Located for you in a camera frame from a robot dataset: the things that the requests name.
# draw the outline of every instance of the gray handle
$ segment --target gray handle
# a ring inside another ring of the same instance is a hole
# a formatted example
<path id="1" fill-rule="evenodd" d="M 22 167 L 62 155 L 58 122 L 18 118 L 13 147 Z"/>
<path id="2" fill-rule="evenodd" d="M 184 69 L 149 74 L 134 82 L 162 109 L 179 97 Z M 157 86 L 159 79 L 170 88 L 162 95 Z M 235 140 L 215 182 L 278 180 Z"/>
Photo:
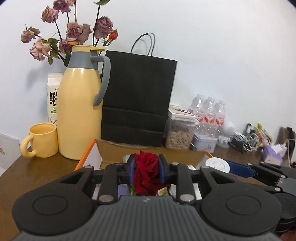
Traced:
<path id="1" fill-rule="evenodd" d="M 111 64 L 110 64 L 110 59 L 107 56 L 91 56 L 91 62 L 104 63 L 104 73 L 102 76 L 102 84 L 99 92 L 94 97 L 94 106 L 98 106 L 102 102 L 103 97 L 107 91 L 107 87 L 110 79 Z"/>

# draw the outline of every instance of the wooden tabletop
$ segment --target wooden tabletop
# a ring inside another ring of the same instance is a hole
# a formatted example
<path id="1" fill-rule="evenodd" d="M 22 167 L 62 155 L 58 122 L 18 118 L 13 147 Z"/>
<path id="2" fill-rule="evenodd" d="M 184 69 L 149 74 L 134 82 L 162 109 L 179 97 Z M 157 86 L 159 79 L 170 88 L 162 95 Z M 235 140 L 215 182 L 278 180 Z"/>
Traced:
<path id="1" fill-rule="evenodd" d="M 241 164 L 259 163 L 261 161 L 260 153 L 241 154 L 231 148 L 224 149 L 219 146 L 216 147 L 212 155 Z M 18 229 L 11 215 L 11 208 L 15 200 L 30 190 L 72 172 L 77 163 L 78 161 L 69 160 L 57 153 L 49 158 L 35 157 L 28 159 L 21 156 L 8 168 L 0 177 L 1 241 L 9 241 L 18 234 Z M 253 178 L 248 178 L 246 181 L 258 183 Z"/>

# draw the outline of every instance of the yellow thermos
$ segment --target yellow thermos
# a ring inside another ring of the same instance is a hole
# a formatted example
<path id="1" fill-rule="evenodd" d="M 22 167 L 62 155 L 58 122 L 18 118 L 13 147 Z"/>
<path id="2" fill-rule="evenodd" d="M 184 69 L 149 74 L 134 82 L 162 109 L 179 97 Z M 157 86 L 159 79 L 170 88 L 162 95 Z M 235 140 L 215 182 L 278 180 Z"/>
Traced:
<path id="1" fill-rule="evenodd" d="M 105 47 L 73 46 L 57 96 L 57 132 L 60 153 L 80 160 L 94 139 L 101 138 L 102 100 L 110 77 L 110 59 L 98 56 Z M 102 82 L 98 62 L 103 62 Z"/>

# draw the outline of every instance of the red flower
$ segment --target red flower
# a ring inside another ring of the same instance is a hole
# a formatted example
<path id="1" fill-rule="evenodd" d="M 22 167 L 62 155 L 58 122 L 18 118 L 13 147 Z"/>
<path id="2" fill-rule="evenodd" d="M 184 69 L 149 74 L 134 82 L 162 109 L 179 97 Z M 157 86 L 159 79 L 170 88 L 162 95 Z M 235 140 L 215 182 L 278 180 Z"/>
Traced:
<path id="1" fill-rule="evenodd" d="M 136 194 L 156 196 L 157 191 L 167 185 L 160 183 L 158 157 L 156 154 L 140 151 L 135 153 L 133 186 Z"/>
<path id="2" fill-rule="evenodd" d="M 117 33 L 117 29 L 115 29 L 110 33 L 109 38 L 108 38 L 108 42 L 111 42 L 111 41 L 117 39 L 117 37 L 118 37 L 118 33 Z"/>

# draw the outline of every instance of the white disc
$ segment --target white disc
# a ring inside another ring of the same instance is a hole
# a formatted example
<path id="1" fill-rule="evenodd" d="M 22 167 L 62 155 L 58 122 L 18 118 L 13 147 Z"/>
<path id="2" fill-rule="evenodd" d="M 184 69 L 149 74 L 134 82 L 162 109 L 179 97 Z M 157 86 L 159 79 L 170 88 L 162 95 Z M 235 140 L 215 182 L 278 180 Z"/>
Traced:
<path id="1" fill-rule="evenodd" d="M 218 157 L 209 158 L 205 162 L 205 165 L 215 168 L 215 169 L 222 171 L 222 172 L 226 172 L 226 173 L 230 172 L 230 167 L 229 167 L 228 163 L 225 160 L 218 158 Z"/>

